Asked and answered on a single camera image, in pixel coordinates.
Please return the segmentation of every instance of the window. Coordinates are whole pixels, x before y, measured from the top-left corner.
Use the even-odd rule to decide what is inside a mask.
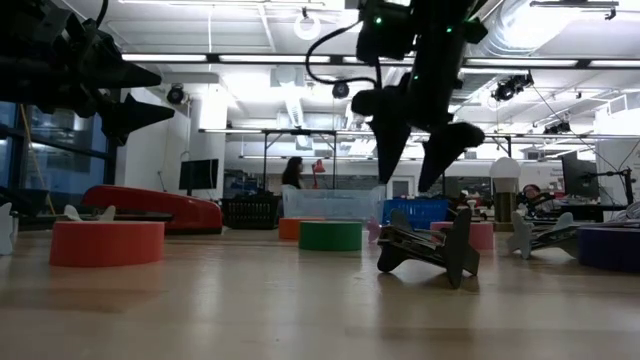
[[[105,160],[42,144],[33,145],[42,180],[33,155],[28,154],[23,188],[42,189],[44,181],[44,188],[51,192],[56,208],[80,204],[89,188],[104,183]]]
[[[9,184],[9,166],[11,164],[12,139],[0,140],[0,186]]]
[[[98,115],[85,119],[66,109],[45,114],[32,106],[31,133],[84,149],[107,150],[107,138],[102,133],[102,119]]]
[[[0,124],[13,127],[16,118],[16,105],[0,102]]]

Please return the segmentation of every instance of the ceiling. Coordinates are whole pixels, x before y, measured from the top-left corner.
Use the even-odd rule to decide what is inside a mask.
[[[93,18],[102,4],[102,0],[55,1],[82,17]],[[640,37],[637,31],[640,26],[640,7],[637,10],[619,11],[612,21],[604,20],[606,12],[580,13],[531,55],[564,58],[639,57]],[[320,35],[352,23],[357,16],[354,10],[311,13],[321,20]],[[299,15],[300,11],[295,9],[168,6],[112,0],[102,29],[114,36],[124,52],[304,54],[315,39],[308,41],[296,36],[293,28]],[[549,26],[549,23],[540,19],[528,26],[531,33],[536,33]],[[357,36],[356,32],[346,33],[324,44],[317,52],[354,54]],[[242,121],[273,119],[278,112],[286,111],[287,93],[270,87],[270,71],[273,68],[270,65],[186,64],[159,65],[153,69],[163,75],[211,72],[221,75],[232,98],[229,118]],[[334,78],[374,76],[372,69],[365,67],[317,66],[314,70],[317,74]],[[392,75],[393,70],[383,70],[383,78],[391,83],[399,79],[397,74]],[[534,122],[553,115],[549,109],[551,106],[554,111],[570,111],[572,123],[589,125],[594,118],[592,110],[606,104],[606,101],[598,100],[603,94],[640,88],[640,73],[637,71],[536,70],[532,75],[540,94],[529,89],[499,107],[489,97],[492,85],[500,79],[499,76],[467,77],[465,80],[472,85],[468,85],[467,91],[460,93],[459,99],[452,102],[462,105],[457,109],[456,116],[478,124],[485,131],[526,132],[531,130]],[[351,94],[367,86],[354,85]],[[541,96],[549,106],[541,101]],[[300,100],[305,113],[344,114],[348,103],[349,99],[334,100],[331,89],[322,85],[306,89]]]

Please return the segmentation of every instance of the table surface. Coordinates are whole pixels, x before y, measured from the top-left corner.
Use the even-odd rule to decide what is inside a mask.
[[[639,359],[640,279],[483,253],[451,290],[443,269],[376,269],[379,248],[300,251],[277,231],[170,238],[165,260],[47,264],[50,233],[0,257],[3,359]]]

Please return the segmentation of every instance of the black basket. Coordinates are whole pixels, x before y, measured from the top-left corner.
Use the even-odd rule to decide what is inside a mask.
[[[278,227],[275,196],[243,196],[222,200],[224,224],[232,229],[273,230]]]

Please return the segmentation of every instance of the blue crate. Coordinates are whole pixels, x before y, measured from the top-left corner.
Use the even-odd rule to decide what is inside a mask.
[[[447,200],[387,200],[384,202],[382,223],[388,225],[391,210],[399,209],[407,215],[409,223],[414,230],[429,230],[432,222],[445,220],[448,207],[449,202]]]

